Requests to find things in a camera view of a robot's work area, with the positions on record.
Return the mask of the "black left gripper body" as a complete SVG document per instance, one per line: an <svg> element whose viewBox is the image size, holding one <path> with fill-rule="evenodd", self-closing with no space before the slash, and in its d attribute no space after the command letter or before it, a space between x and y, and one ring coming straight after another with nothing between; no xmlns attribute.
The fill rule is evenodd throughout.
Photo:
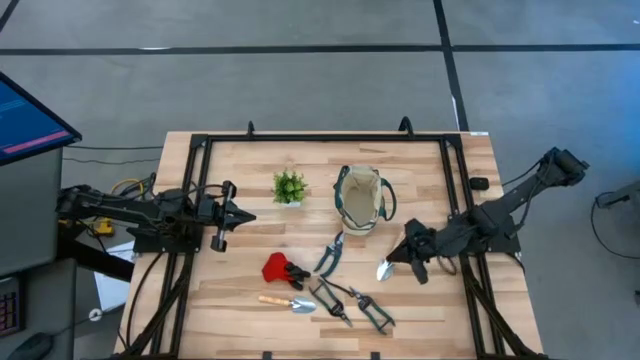
<svg viewBox="0 0 640 360"><path fill-rule="evenodd" d="M217 228L217 233L212 238L211 249L216 252L225 252L227 242L224 236L228 229L226 224L228 217L227 206L235 196L236 187L231 181L225 180L221 185L211 185L211 188L220 188L221 194L202 193L199 195L197 222L203 226L215 226Z"/></svg>

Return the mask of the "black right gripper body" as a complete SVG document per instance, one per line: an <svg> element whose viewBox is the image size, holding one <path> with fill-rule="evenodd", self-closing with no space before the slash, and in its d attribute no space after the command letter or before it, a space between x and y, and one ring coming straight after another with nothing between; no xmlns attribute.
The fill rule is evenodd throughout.
<svg viewBox="0 0 640 360"><path fill-rule="evenodd" d="M406 240L414 247L415 258L417 259L411 270L418 283L424 285L429 281L425 264L437 255L435 243L437 231L434 228L426 227L417 219L411 219L404 225L404 233L403 240Z"/></svg>

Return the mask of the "wide wooden-handled steel trowel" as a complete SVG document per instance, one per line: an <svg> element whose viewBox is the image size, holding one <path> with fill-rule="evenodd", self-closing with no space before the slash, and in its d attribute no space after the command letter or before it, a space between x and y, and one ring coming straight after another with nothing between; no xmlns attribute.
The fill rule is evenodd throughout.
<svg viewBox="0 0 640 360"><path fill-rule="evenodd" d="M396 238L391 242L385 254L380 260L377 270L376 279L379 282L388 280L394 273L394 264L387 259L387 256L402 242L405 237L405 233L401 231Z"/></svg>

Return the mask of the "red black gardening glove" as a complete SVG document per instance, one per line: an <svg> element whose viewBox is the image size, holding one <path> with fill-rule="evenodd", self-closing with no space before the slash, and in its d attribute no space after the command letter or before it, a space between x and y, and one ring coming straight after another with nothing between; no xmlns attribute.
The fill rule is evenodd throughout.
<svg viewBox="0 0 640 360"><path fill-rule="evenodd" d="M272 253L261 272L267 283L284 281L297 291L302 291L304 282L311 278L310 272L289 261L281 252Z"/></svg>

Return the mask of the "green-handled garden snips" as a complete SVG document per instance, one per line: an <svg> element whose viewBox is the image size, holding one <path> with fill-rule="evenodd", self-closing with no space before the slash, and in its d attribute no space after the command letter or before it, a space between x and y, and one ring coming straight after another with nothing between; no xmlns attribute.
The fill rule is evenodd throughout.
<svg viewBox="0 0 640 360"><path fill-rule="evenodd" d="M357 301L359 310L372 323L374 328L382 335L387 335L385 327L396 326L395 320L383 310L377 302L369 295L366 295L353 287L349 288L350 294Z"/></svg>

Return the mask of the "beige green gardening bag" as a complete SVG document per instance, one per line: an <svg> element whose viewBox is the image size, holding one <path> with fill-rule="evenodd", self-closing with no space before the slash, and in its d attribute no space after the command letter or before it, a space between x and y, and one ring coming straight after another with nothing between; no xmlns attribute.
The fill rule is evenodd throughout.
<svg viewBox="0 0 640 360"><path fill-rule="evenodd" d="M346 234L366 236L380 218L390 221L396 214L395 191L372 166L342 166L333 189L335 208Z"/></svg>

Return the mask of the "green-handled bypass pruner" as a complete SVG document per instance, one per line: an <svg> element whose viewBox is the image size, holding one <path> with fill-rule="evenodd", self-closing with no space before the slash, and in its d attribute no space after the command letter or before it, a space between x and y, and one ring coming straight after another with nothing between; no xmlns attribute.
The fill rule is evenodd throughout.
<svg viewBox="0 0 640 360"><path fill-rule="evenodd" d="M328 277L335 271L342 256L344 240L345 240L345 233L341 231L335 236L334 240L325 248L325 251L322 257L320 258L316 267L314 268L314 272L316 274L319 274L322 277ZM323 266L327 263L329 258L331 258L331 263L329 267L323 272L321 272Z"/></svg>

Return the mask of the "pointed wooden-handled steel trowel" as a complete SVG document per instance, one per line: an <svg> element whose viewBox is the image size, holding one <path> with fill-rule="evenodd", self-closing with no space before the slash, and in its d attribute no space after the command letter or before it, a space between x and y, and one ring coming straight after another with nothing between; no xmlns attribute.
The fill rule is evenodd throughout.
<svg viewBox="0 0 640 360"><path fill-rule="evenodd" d="M317 309L317 305L302 296L294 296L292 299L276 298L272 296L260 295L258 301L261 303L278 305L290 308L296 314L309 314Z"/></svg>

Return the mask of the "artificial plant in white pot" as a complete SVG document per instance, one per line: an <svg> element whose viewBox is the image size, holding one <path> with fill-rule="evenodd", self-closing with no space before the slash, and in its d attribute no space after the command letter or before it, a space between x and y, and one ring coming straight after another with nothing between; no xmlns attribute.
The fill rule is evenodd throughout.
<svg viewBox="0 0 640 360"><path fill-rule="evenodd" d="M285 170L273 176L273 201L286 206L299 206L306 197L308 184L304 175Z"/></svg>

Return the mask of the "white paper sheet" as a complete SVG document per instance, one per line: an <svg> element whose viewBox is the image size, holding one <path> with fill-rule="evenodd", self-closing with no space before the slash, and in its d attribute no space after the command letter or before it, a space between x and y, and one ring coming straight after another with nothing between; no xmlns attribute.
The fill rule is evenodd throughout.
<svg viewBox="0 0 640 360"><path fill-rule="evenodd" d="M110 255L115 255L125 261L134 263L133 247L134 242L130 241L108 248L107 252ZM98 272L94 273L94 279L102 311L111 310L126 302L130 287L128 281L118 280Z"/></svg>

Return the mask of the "black support beam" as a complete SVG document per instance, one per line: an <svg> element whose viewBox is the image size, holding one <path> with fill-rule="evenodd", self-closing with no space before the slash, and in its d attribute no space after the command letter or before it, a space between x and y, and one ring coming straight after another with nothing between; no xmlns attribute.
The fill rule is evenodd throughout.
<svg viewBox="0 0 640 360"><path fill-rule="evenodd" d="M57 258L74 259L81 267L125 282L130 282L133 276L134 264L132 262L99 251L76 240L59 238Z"/></svg>

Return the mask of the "grey cabinet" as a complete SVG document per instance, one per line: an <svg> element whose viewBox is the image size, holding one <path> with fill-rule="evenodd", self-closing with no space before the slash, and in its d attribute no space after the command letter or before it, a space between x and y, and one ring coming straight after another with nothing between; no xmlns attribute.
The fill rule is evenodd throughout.
<svg viewBox="0 0 640 360"><path fill-rule="evenodd" d="M0 166L0 277L52 262L62 152Z"/></svg>

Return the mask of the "grey stand leg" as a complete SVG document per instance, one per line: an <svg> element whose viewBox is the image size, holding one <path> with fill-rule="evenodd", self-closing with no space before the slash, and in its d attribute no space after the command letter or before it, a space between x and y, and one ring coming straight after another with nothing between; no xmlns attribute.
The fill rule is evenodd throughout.
<svg viewBox="0 0 640 360"><path fill-rule="evenodd" d="M640 180L596 197L596 205L599 208L610 208L617 203L627 201L640 206Z"/></svg>

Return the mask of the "blue-screen computer monitor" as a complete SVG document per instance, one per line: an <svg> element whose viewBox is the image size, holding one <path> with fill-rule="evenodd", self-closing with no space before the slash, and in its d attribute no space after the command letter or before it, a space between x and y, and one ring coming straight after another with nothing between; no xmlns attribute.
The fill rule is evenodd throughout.
<svg viewBox="0 0 640 360"><path fill-rule="evenodd" d="M79 131L0 71L0 166L81 140Z"/></svg>

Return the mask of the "black computer mouse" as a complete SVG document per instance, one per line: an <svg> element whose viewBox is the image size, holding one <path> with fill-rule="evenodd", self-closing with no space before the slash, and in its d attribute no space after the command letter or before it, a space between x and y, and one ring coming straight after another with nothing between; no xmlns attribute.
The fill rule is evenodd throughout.
<svg viewBox="0 0 640 360"><path fill-rule="evenodd" d="M54 346L54 336L39 332L21 343L6 360L44 360Z"/></svg>

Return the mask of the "black keyboard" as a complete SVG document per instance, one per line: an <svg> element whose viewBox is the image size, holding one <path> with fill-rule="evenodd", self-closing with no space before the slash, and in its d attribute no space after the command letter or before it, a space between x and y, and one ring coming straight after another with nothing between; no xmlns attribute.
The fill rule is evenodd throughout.
<svg viewBox="0 0 640 360"><path fill-rule="evenodd" d="M0 337L22 331L25 327L24 290L19 277L0 279Z"/></svg>

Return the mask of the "green-handled long-blade shears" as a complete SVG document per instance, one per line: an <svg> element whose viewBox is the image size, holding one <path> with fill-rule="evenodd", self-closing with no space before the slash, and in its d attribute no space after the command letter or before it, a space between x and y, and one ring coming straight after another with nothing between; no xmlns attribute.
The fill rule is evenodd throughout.
<svg viewBox="0 0 640 360"><path fill-rule="evenodd" d="M334 294L325 280L319 279L317 285L314 288L310 287L309 291L332 317L340 319L348 327L353 326L345 312L344 303Z"/></svg>

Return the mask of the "black aluminium table frame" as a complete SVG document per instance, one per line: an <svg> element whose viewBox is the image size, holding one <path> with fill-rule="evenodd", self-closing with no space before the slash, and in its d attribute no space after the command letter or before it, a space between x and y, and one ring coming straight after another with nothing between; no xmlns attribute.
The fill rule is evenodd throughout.
<svg viewBox="0 0 640 360"><path fill-rule="evenodd" d="M270 254L282 252L314 271L341 230L333 186L344 165L366 164L387 178L398 209L365 237L350 236L332 281L352 327L317 301L307 315L258 301L260 295L289 298L282 281L267 283L261 270ZM304 175L306 197L299 206L273 201L275 173ZM475 191L471 177L490 188ZM500 176L490 138L483 133L415 132L171 132L159 165L157 186L229 179L237 203L256 220L228 235L218 253L203 247L185 256L145 255L135 266L127 312L132 334L127 359L426 359L546 360L521 268L493 251L460 260L448 275L439 261L420 285L411 269L398 265L388 281L376 267L403 224L417 219L442 227L456 213L498 198ZM359 310L349 288L371 296L394 320L380 334Z"/></svg>

